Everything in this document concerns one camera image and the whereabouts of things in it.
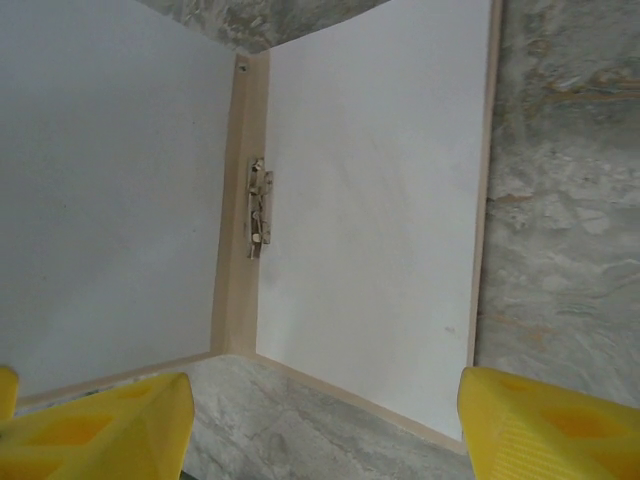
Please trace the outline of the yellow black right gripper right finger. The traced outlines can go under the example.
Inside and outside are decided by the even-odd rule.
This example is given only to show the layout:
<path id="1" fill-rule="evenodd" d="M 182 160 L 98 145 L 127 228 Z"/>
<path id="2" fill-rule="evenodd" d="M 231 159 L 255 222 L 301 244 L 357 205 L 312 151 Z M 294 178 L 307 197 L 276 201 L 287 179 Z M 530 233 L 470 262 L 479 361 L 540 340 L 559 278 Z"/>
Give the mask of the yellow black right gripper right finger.
<path id="1" fill-rule="evenodd" d="M 486 367 L 461 374 L 458 415 L 478 479 L 636 479 L 639 411 Z"/>

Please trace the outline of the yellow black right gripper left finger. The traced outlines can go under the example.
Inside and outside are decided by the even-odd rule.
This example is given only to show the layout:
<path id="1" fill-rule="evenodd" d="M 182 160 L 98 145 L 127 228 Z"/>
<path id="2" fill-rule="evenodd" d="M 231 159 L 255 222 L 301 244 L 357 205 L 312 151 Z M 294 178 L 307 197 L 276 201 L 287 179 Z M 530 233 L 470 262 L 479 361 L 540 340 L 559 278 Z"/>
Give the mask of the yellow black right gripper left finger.
<path id="1" fill-rule="evenodd" d="M 184 373 L 1 420 L 4 479 L 177 479 L 194 423 Z"/>

